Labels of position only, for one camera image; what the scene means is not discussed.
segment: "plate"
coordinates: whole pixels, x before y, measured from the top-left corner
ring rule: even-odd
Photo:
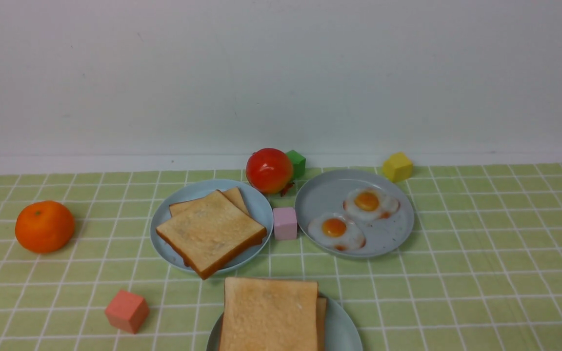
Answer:
[[[327,300],[324,329],[326,351],[362,351],[359,332],[348,313],[335,300],[323,293],[319,295]],[[221,314],[209,335],[207,351],[218,351],[220,347],[222,316]]]
[[[320,244],[309,233],[307,225],[323,213],[344,213],[342,204],[346,194],[361,187],[375,187],[400,201],[400,209],[388,219],[370,224],[357,222],[365,235],[366,245],[361,249],[341,252]],[[400,246],[413,229],[413,207],[395,184],[381,175],[357,169],[338,169],[320,174],[299,189],[295,202],[299,227],[319,248],[344,258],[369,258],[386,254]]]
[[[185,264],[183,264],[183,258],[181,258],[181,256],[176,253],[169,244],[166,244],[166,242],[159,237],[158,233],[156,233],[156,227],[170,219],[169,205],[176,202],[205,197],[216,189],[225,191],[227,189],[231,189],[232,187],[240,188],[248,213],[250,213],[250,216],[254,220],[266,227],[268,233],[261,244],[249,247],[236,258],[228,262],[223,268],[216,271],[214,275],[231,272],[240,268],[241,266],[247,264],[248,261],[252,260],[252,258],[261,251],[268,240],[270,240],[270,234],[272,233],[272,228],[274,226],[274,217],[272,216],[272,207],[270,207],[270,202],[268,202],[268,200],[254,187],[248,186],[243,182],[229,179],[212,179],[190,184],[179,189],[167,197],[153,215],[150,227],[151,243],[153,244],[154,249],[156,249],[158,254],[166,260],[166,262],[178,269],[181,269],[182,271],[196,274],[192,268],[186,267]]]

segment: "stack of bread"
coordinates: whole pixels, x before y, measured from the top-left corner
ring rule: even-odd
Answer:
[[[203,280],[267,235],[267,229],[250,217],[237,187],[169,209],[172,217],[156,232]]]
[[[324,351],[318,282],[228,277],[219,351]]]

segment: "fried egg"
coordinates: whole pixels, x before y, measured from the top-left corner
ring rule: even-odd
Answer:
[[[397,213],[400,202],[381,189],[356,189],[348,193],[343,203],[344,210],[357,222],[371,222],[389,218]]]
[[[314,240],[337,251],[356,250],[365,246],[361,229],[353,220],[341,214],[322,214],[308,224],[307,231]]]

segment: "white wall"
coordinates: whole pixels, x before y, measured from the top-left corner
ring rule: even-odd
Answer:
[[[0,0],[0,156],[562,153],[562,1]]]

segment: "tomato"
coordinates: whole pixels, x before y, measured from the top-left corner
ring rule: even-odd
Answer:
[[[246,164],[246,178],[263,194],[283,191],[292,180],[294,166],[287,155],[277,149],[261,149]]]

